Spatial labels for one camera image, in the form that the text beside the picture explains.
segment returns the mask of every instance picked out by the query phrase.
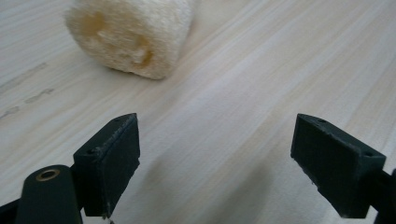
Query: loofah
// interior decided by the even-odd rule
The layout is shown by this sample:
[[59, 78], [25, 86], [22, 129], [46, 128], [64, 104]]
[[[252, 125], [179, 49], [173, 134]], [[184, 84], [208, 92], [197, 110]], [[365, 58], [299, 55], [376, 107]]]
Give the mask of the loofah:
[[65, 22], [98, 62], [160, 79], [175, 67], [194, 6], [195, 0], [76, 0]]

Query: wood grain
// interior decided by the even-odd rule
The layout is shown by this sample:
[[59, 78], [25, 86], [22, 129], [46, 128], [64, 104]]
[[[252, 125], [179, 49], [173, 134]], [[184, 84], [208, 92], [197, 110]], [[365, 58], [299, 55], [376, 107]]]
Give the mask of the wood grain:
[[[109, 120], [136, 112], [141, 166], [120, 223], [373, 223], [341, 219], [290, 157], [297, 113], [326, 119], [396, 167], [396, 2], [204, 0], [174, 74], [86, 56], [65, 0], [0, 6], [0, 204]], [[101, 223], [84, 217], [85, 223]]]

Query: wooden table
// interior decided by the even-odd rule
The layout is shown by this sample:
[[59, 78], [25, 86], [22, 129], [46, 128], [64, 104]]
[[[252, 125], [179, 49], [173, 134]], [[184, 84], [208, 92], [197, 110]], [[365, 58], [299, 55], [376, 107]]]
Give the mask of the wooden table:
[[[396, 1], [205, 0], [174, 74], [85, 55], [66, 0], [0, 2], [0, 204], [111, 119], [139, 118], [123, 223], [373, 223], [341, 219], [290, 157], [297, 113], [330, 121], [396, 167]], [[107, 223], [86, 218], [85, 223]]]

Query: loofah sponge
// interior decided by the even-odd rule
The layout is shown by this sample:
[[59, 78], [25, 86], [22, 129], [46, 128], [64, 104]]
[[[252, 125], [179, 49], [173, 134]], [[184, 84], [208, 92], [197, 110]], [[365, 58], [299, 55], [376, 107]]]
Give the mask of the loofah sponge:
[[171, 74], [195, 0], [76, 0], [65, 14], [79, 46], [105, 66], [160, 79]]

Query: light wood surface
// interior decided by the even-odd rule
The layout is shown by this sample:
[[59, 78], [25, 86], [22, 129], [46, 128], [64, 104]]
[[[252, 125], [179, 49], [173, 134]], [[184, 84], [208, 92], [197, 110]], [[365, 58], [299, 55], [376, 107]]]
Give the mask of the light wood surface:
[[117, 224], [373, 223], [373, 209], [341, 219], [290, 145], [305, 113], [381, 151], [388, 173], [396, 167], [396, 1], [205, 0], [162, 81], [86, 56], [64, 26], [69, 5], [0, 1], [0, 204], [135, 112], [141, 165]]

